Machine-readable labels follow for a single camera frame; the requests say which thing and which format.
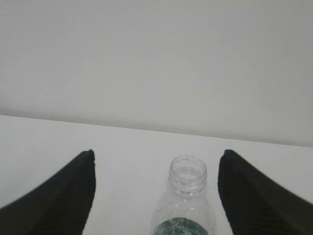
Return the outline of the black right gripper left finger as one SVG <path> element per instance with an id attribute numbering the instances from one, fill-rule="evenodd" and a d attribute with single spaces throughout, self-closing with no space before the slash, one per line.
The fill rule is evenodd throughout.
<path id="1" fill-rule="evenodd" d="M 95 154 L 83 151 L 0 210 L 2 235 L 81 235 L 96 191 Z"/>

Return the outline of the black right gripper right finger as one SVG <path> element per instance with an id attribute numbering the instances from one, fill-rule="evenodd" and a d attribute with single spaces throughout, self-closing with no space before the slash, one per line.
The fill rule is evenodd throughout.
<path id="1" fill-rule="evenodd" d="M 311 235 L 313 205 L 233 150 L 219 163 L 218 192 L 235 235 Z"/>

